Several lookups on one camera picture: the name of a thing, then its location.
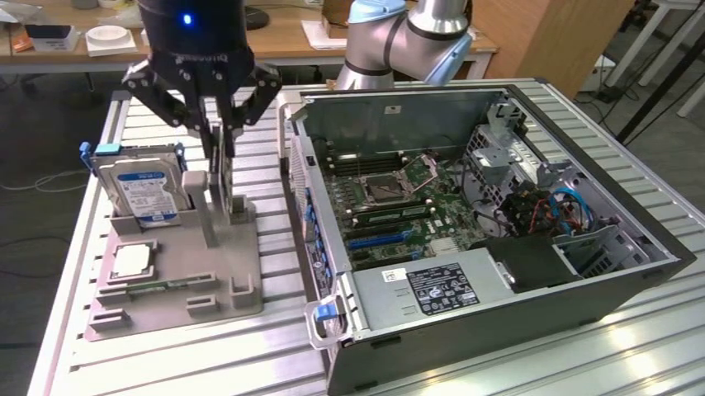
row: motherboard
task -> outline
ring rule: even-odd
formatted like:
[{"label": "motherboard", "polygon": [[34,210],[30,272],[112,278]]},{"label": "motherboard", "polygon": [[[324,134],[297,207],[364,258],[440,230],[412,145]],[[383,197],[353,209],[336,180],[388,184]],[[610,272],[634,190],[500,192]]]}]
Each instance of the motherboard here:
[{"label": "motherboard", "polygon": [[462,252],[487,238],[434,152],[329,162],[324,184],[355,271]]}]

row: white label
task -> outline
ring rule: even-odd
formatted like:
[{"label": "white label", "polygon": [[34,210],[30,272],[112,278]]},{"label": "white label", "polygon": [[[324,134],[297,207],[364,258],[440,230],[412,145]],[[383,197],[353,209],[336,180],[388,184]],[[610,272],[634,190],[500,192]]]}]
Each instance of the white label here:
[{"label": "white label", "polygon": [[384,107],[384,114],[400,114],[400,106]]},{"label": "white label", "polygon": [[164,191],[164,172],[124,173],[117,181],[126,197],[132,215],[143,222],[173,219],[177,214],[172,195]]},{"label": "white label", "polygon": [[406,268],[396,268],[395,270],[382,271],[382,278],[384,282],[395,282],[406,279]]}]

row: green circuit board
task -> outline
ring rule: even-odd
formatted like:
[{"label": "green circuit board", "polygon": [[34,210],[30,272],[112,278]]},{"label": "green circuit board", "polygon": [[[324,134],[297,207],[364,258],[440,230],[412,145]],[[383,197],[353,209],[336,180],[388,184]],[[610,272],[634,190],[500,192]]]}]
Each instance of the green circuit board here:
[{"label": "green circuit board", "polygon": [[[403,172],[324,176],[337,227],[356,271],[434,257],[431,242],[450,240],[459,252],[487,238],[452,174],[412,160]],[[349,242],[406,235],[402,242],[349,248]]]}]

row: aluminum extrusion table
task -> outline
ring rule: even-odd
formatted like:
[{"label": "aluminum extrusion table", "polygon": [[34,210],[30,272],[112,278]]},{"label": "aluminum extrusion table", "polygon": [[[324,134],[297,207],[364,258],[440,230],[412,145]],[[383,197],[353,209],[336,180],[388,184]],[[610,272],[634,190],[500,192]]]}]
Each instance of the aluminum extrusion table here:
[{"label": "aluminum extrusion table", "polygon": [[[496,81],[475,82],[495,84]],[[598,323],[383,384],[363,394],[705,394],[705,217],[556,90],[514,83],[586,153],[698,255],[658,288]],[[284,89],[321,89],[321,86]],[[110,223],[110,203],[90,179],[29,386],[42,394],[324,394],[324,363],[308,345],[305,302],[280,183],[276,111],[236,142],[235,190],[256,205],[265,308],[261,314],[100,342],[81,339]],[[548,159],[559,150],[530,126]],[[137,100],[114,96],[101,142],[185,145],[205,169],[199,142]]]}]

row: blue pcie slot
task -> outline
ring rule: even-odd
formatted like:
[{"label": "blue pcie slot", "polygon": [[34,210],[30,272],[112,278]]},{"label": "blue pcie slot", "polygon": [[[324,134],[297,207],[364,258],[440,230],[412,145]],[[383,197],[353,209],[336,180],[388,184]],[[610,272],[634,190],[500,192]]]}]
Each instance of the blue pcie slot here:
[{"label": "blue pcie slot", "polygon": [[372,248],[375,246],[390,245],[392,243],[402,243],[408,239],[410,236],[411,231],[404,231],[403,233],[398,233],[395,235],[384,235],[369,239],[351,241],[348,242],[348,249],[356,250],[363,248]]}]

